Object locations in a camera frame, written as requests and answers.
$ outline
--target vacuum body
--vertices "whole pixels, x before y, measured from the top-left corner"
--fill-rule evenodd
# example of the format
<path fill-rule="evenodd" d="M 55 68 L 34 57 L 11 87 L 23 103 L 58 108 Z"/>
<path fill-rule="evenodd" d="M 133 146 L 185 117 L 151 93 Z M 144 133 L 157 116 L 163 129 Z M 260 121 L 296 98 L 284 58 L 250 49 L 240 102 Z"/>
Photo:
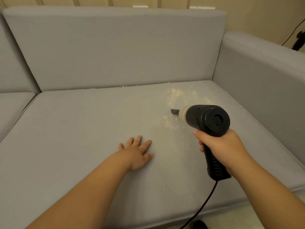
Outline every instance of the vacuum body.
<path fill-rule="evenodd" d="M 181 110 L 172 109 L 172 114 L 178 115 L 191 127 L 201 130 L 211 136 L 220 137 L 224 135 L 230 127 L 229 115 L 223 108 L 216 105 L 192 105 Z M 207 161 L 208 175 L 215 181 L 230 178 L 231 175 L 212 154 L 206 144 L 203 144 L 204 154 Z"/>

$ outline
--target hand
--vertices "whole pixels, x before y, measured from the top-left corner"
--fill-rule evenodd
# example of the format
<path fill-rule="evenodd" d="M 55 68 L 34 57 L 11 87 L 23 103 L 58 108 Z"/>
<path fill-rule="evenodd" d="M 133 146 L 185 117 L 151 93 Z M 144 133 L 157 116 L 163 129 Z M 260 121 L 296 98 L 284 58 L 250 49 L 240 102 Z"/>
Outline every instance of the hand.
<path fill-rule="evenodd" d="M 236 166 L 252 159 L 239 136 L 231 129 L 221 137 L 213 137 L 200 130 L 195 130 L 193 134 L 199 139 L 201 145 L 199 150 L 204 152 L 203 143 L 205 143 L 231 175 Z"/>
<path fill-rule="evenodd" d="M 140 145 L 142 136 L 138 136 L 134 142 L 133 140 L 134 138 L 131 137 L 126 142 L 125 148 L 123 147 L 123 144 L 120 143 L 116 153 L 122 156 L 123 159 L 128 162 L 129 170 L 138 170 L 153 158 L 152 153 L 144 154 L 152 141 L 148 140 Z"/>

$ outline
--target forearm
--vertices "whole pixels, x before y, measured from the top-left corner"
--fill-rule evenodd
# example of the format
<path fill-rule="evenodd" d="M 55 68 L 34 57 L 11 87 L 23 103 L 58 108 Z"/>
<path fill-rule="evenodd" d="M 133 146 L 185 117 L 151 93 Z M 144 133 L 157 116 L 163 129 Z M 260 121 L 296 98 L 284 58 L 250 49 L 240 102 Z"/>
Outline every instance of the forearm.
<path fill-rule="evenodd" d="M 252 158 L 232 170 L 266 229 L 305 225 L 305 204 Z"/>
<path fill-rule="evenodd" d="M 111 155 L 27 229 L 101 228 L 128 167 Z"/>

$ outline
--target left hand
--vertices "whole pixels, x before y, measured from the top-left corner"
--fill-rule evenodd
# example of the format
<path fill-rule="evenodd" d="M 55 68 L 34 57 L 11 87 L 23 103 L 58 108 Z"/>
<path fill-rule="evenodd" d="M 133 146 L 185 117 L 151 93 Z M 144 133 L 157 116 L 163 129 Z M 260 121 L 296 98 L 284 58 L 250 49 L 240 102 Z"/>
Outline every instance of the left hand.
<path fill-rule="evenodd" d="M 118 147 L 117 154 L 120 154 L 121 156 L 126 159 L 128 162 L 128 168 L 129 170 L 138 170 L 141 169 L 149 160 L 153 158 L 152 153 L 146 153 L 144 152 L 147 150 L 148 146 L 151 144 L 151 140 L 148 140 L 147 142 L 140 145 L 140 142 L 142 140 L 142 136 L 138 136 L 135 141 L 133 141 L 134 138 L 131 137 L 125 145 L 125 148 L 123 147 L 123 144 L 120 143 Z"/>

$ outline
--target sofa armrest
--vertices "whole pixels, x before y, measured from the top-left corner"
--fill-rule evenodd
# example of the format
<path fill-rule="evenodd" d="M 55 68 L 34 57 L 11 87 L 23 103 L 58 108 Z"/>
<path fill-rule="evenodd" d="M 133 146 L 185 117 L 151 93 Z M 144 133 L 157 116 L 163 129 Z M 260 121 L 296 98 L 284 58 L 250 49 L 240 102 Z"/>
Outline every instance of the sofa armrest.
<path fill-rule="evenodd" d="M 305 54 L 228 32 L 213 81 L 305 164 Z"/>

